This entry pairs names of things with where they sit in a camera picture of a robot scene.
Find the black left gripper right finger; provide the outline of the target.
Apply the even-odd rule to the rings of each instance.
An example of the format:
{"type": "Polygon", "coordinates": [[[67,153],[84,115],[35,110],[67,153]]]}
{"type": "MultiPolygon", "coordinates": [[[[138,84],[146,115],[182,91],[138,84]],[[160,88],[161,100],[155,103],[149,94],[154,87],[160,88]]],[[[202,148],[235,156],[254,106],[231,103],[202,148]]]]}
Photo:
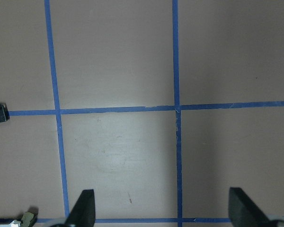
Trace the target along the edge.
{"type": "Polygon", "coordinates": [[[239,187],[229,189],[229,219],[234,227],[261,227],[270,221],[239,187]]]}

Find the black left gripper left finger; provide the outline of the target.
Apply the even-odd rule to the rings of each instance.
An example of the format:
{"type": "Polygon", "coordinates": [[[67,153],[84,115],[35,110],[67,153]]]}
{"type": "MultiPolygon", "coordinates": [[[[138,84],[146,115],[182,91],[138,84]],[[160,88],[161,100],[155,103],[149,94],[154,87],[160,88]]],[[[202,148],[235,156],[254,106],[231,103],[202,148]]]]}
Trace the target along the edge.
{"type": "Polygon", "coordinates": [[[63,223],[64,227],[93,227],[95,224],[95,194],[93,189],[83,190],[69,216],[63,223]]]}

